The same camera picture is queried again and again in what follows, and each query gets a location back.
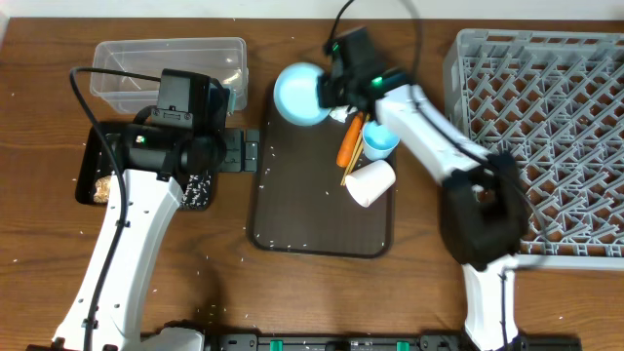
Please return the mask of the light blue cup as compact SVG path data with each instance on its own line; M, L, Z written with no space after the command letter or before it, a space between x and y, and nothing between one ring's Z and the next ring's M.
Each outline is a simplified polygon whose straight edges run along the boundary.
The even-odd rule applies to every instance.
M400 138L376 121L363 128L364 154L371 161L386 159L400 142Z

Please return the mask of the light blue bowl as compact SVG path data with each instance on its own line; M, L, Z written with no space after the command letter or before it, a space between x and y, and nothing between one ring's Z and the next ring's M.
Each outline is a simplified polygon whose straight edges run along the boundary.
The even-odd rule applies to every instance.
M323 73L323 69L316 64L298 62L279 74L273 99L278 112L286 121L308 127L328 117L330 110L321 107L318 98L318 79Z

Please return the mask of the white paper cup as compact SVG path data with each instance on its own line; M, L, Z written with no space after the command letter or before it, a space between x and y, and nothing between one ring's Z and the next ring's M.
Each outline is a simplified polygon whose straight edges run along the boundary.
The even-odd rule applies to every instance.
M367 208L396 181L394 169L385 160L377 160L345 178L345 186L360 206Z

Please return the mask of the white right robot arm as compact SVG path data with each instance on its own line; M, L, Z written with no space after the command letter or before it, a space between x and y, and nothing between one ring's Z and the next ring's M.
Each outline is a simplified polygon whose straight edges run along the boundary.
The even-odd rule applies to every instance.
M505 350L514 321L516 253L528 230L516 161L458 131L401 71L324 73L323 107L355 106L397 135L441 187L440 232L462 267L468 312L464 332L478 350Z

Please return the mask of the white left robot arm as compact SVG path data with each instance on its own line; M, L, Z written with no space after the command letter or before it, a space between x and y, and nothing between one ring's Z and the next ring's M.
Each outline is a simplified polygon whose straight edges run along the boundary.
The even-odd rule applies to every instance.
M175 174L151 168L186 150L207 155L210 143L176 129L106 122L93 127L85 158L118 154L106 214L75 301L53 337L54 350L202 350L201 331L166 327L140 335L145 297L164 235L180 207Z

